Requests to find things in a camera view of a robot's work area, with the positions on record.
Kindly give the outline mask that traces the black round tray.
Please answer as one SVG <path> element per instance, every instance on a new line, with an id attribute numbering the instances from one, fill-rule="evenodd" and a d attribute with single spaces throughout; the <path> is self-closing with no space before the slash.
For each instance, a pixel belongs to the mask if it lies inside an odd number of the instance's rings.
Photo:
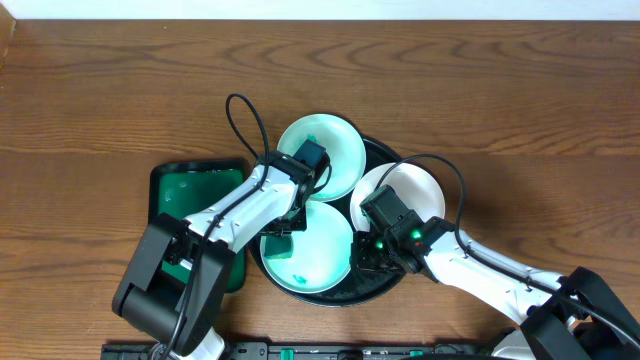
<path id="1" fill-rule="evenodd" d="M 385 163 L 395 163 L 401 159 L 400 155 L 383 142 L 364 135 L 362 137 L 366 150 L 365 172 L 368 173 L 377 166 Z M 265 277 L 279 290 L 308 304 L 324 307 L 348 307 L 371 301 L 396 286 L 405 276 L 404 273 L 380 273 L 356 270 L 349 274 L 334 287 L 314 294 L 294 292 L 279 285 L 268 274 L 260 254 L 260 238 L 254 237 L 246 248 Z"/>

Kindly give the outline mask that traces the green sponge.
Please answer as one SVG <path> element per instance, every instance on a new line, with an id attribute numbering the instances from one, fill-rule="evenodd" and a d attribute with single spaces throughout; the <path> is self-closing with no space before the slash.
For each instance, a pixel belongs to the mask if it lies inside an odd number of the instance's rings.
<path id="1" fill-rule="evenodd" d="M 290 258 L 293 254 L 293 240 L 290 235 L 265 237 L 262 240 L 262 255 L 268 260 Z"/>

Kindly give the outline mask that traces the white plate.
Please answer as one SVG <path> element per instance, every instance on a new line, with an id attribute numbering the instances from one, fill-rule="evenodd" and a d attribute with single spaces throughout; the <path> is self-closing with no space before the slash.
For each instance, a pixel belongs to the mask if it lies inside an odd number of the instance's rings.
<path id="1" fill-rule="evenodd" d="M 360 204 L 370 195 L 392 163 L 379 165 L 359 180 L 350 200 L 350 215 L 356 231 L 369 232 L 370 224 Z M 400 164 L 382 181 L 390 185 L 409 209 L 417 212 L 423 221 L 433 216 L 443 218 L 446 205 L 443 191 L 436 179 L 426 170 L 409 163 Z"/>

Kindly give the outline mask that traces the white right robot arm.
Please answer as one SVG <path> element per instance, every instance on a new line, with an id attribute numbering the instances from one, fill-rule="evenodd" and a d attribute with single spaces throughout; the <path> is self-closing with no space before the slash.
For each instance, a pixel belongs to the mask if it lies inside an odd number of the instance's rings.
<path id="1" fill-rule="evenodd" d="M 519 263 L 457 222 L 422 219 L 389 185 L 356 192 L 351 210 L 369 224 L 352 252 L 354 267 L 419 274 L 473 295 L 518 325 L 518 358 L 638 358 L 638 321 L 594 271 L 565 276 Z"/>

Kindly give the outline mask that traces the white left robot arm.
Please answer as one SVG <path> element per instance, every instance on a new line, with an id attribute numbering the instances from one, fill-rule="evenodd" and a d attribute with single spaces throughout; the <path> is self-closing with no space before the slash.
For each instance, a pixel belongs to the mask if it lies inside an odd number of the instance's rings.
<path id="1" fill-rule="evenodd" d="M 259 158 L 251 176 L 215 204 L 147 225 L 112 300 L 113 312 L 159 343 L 154 359 L 219 359 L 213 324 L 237 253 L 256 236 L 306 227 L 306 202 L 330 168 L 326 149 L 306 140 L 293 155 Z"/>

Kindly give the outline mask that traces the mint plate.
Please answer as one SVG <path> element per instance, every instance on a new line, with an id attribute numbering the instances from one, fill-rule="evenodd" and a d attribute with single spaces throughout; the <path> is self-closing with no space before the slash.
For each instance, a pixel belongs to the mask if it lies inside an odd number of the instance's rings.
<path id="1" fill-rule="evenodd" d="M 330 202 L 351 192 L 362 178 L 366 165 L 366 151 L 359 132 L 338 116 L 311 114 L 298 119 L 284 131 L 277 150 L 293 155 L 305 140 L 325 148 L 332 169 L 330 178 L 325 171 L 319 179 L 319 186 L 326 186 L 310 199 Z"/>
<path id="2" fill-rule="evenodd" d="M 347 219 L 327 203 L 306 204 L 307 228 L 289 234 L 293 254 L 287 259 L 268 260 L 260 254 L 264 266 L 279 285 L 303 294 L 326 291 L 350 272 L 353 230 Z"/>

